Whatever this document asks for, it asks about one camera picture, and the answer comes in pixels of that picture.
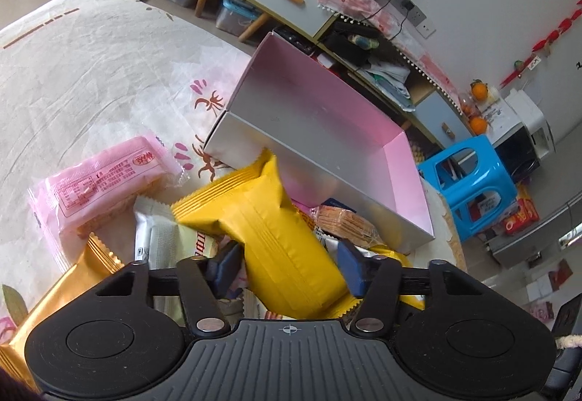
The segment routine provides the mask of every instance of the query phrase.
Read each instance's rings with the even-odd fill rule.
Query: open cardboard box
[[[404,131],[339,77],[271,33],[204,151],[242,168],[264,147],[277,156],[292,199],[314,207],[333,198],[372,222],[385,243],[403,253],[433,239]]]

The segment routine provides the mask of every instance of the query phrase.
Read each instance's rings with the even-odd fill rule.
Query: pink snack package
[[[72,258],[65,240],[79,241],[75,234],[86,240],[133,205],[136,196],[151,194],[168,178],[180,181],[182,176],[180,164],[153,134],[136,136],[42,180],[28,190],[30,205],[65,271]]]

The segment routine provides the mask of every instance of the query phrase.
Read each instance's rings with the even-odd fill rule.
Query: orange
[[[487,96],[489,95],[489,89],[487,88],[487,84],[484,84],[481,81],[476,80],[471,84],[471,94],[473,94],[473,97],[479,102],[481,102],[482,100],[486,100]]]
[[[473,117],[471,120],[469,120],[469,126],[476,135],[482,135],[485,133],[487,131],[487,125],[487,120],[483,119],[482,117]]]

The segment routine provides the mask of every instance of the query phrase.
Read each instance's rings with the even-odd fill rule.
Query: power outlet
[[[406,1],[407,0],[392,0],[391,3],[403,16],[406,16],[408,13],[407,20],[412,24],[413,27],[418,27],[418,25],[420,25],[427,18],[427,16],[422,13],[421,9],[419,9],[416,5],[410,12],[408,12],[408,10],[406,10],[403,6]]]
[[[420,32],[423,38],[428,38],[434,32],[436,32],[436,28],[428,18],[425,18],[417,27],[416,29]]]

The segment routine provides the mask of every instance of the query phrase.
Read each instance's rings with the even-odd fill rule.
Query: blue plastic stool
[[[475,152],[477,163],[469,174],[461,173],[454,179],[452,174],[455,171],[457,171],[455,174],[458,174],[461,169],[458,166],[451,166],[450,163],[453,161],[447,160],[465,150],[467,155],[471,151]],[[449,167],[449,171],[442,165],[443,162]],[[493,224],[517,196],[517,188],[485,135],[456,143],[419,164],[418,170],[445,197],[452,210],[461,241]],[[469,203],[487,191],[498,193],[501,199],[494,209],[473,222],[469,213]]]

